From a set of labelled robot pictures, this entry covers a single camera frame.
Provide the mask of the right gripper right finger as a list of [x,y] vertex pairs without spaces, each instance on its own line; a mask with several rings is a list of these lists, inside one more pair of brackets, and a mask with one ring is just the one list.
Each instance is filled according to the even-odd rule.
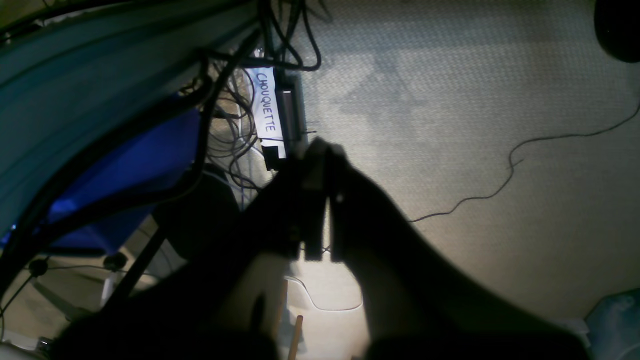
[[370,333],[366,360],[589,360],[582,341],[471,280],[330,144],[331,256],[354,274]]

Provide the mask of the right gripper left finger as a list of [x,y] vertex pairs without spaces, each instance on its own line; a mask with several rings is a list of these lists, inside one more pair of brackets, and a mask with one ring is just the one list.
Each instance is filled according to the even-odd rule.
[[211,249],[157,285],[114,294],[65,330],[67,360],[276,360],[270,333],[282,278],[309,225],[303,178],[313,163],[290,158]]

